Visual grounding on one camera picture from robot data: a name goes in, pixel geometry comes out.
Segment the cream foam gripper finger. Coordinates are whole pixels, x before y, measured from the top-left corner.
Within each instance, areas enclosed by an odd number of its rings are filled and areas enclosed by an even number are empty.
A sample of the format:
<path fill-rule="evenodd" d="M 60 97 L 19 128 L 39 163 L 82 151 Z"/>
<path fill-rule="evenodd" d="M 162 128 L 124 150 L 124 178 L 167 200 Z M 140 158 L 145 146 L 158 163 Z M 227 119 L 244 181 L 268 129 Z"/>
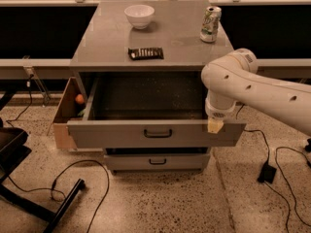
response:
<path fill-rule="evenodd" d="M 224 126 L 224 122 L 220 119 L 208 118 L 207 130 L 209 133 L 218 134 Z"/>

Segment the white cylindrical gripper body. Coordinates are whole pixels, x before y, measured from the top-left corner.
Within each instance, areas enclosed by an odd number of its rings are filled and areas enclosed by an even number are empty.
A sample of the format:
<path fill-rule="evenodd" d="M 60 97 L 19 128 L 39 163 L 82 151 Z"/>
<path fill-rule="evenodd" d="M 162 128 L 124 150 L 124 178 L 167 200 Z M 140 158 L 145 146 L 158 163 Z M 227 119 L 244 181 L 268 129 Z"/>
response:
<path fill-rule="evenodd" d="M 236 106 L 236 101 L 209 90 L 205 99 L 205 112 L 208 117 L 225 119 L 231 116 Z"/>

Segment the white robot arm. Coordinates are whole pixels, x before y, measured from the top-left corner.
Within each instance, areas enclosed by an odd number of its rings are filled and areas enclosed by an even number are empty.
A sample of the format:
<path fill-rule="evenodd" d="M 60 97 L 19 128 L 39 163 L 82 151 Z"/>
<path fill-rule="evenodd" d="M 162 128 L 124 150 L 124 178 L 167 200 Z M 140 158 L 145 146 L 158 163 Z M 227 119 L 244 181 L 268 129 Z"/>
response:
<path fill-rule="evenodd" d="M 219 132 L 241 102 L 310 136 L 311 86 L 266 78 L 257 70 L 257 58 L 247 49 L 232 51 L 204 66 L 205 111 L 217 123 L 209 130 Z"/>

